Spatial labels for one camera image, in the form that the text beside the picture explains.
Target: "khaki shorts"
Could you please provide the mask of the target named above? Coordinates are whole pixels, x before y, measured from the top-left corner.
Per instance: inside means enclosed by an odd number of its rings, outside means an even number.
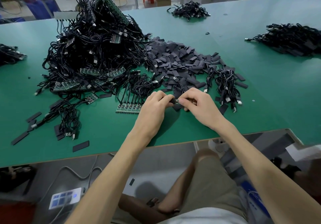
[[[217,157],[206,157],[198,163],[179,214],[204,207],[229,210],[247,219],[238,187]]]

